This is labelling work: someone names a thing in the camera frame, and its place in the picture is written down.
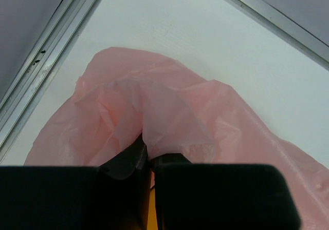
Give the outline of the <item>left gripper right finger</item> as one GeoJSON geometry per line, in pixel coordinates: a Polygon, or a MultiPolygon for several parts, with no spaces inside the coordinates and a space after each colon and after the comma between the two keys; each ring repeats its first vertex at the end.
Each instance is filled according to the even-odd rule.
{"type": "Polygon", "coordinates": [[[157,156],[153,158],[151,161],[153,168],[158,168],[167,164],[191,164],[183,154],[181,153],[170,153],[164,154],[161,156],[157,156]]]}

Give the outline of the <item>pink plastic bag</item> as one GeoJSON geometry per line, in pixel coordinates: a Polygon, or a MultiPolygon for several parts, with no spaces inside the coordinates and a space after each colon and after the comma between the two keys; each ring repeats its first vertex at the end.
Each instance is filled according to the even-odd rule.
{"type": "Polygon", "coordinates": [[[101,165],[143,137],[150,158],[263,163],[285,177],[303,229],[328,229],[328,169],[280,139],[229,85],[161,54],[98,52],[35,139],[26,165],[101,165]]]}

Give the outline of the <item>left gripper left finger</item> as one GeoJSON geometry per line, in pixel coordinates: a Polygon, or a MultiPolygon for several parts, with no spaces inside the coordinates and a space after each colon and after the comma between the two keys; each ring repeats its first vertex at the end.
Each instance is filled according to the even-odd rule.
{"type": "Polygon", "coordinates": [[[100,166],[101,170],[115,180],[127,180],[136,176],[139,180],[149,177],[147,146],[140,134],[122,152],[100,166]]]}

